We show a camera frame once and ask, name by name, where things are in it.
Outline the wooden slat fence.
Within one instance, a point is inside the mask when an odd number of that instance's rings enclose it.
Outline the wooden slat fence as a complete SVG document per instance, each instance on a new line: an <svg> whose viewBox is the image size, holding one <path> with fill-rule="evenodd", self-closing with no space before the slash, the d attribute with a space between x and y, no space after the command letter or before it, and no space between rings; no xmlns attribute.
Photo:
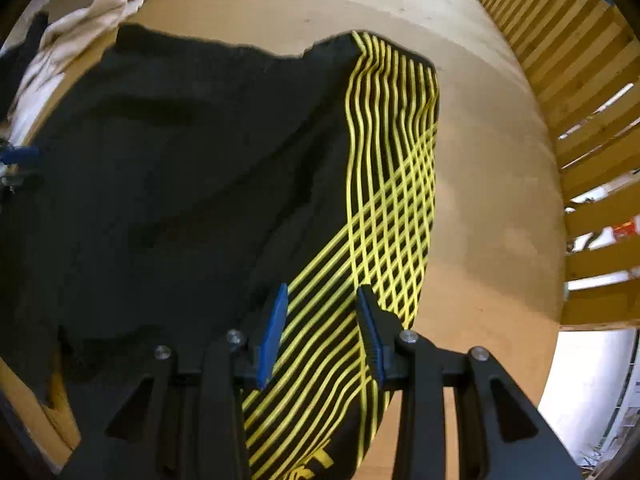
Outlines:
<svg viewBox="0 0 640 480"><path fill-rule="evenodd" d="M639 39L606 0L478 0L541 107L559 168L566 330L639 325Z"/></svg>

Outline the white knit sweater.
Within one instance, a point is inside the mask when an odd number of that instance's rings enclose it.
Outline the white knit sweater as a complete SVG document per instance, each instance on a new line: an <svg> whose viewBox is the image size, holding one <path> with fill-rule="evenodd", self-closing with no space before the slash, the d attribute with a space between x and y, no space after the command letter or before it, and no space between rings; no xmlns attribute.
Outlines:
<svg viewBox="0 0 640 480"><path fill-rule="evenodd" d="M144 0L92 0L51 23L47 13L32 19L25 40L1 55L1 137L25 143L68 66L96 40L137 13Z"/></svg>

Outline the black yellow-striped shorts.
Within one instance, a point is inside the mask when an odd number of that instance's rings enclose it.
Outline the black yellow-striped shorts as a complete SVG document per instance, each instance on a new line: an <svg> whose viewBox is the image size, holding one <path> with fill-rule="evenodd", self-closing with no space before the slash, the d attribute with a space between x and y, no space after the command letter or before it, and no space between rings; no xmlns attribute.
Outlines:
<svg viewBox="0 0 640 480"><path fill-rule="evenodd" d="M390 403L356 292L416 319L438 109L434 64L365 30L277 56L122 27L2 198L2 360L70 404L118 350L193 370L286 284L272 376L242 395L249 479L352 477Z"/></svg>

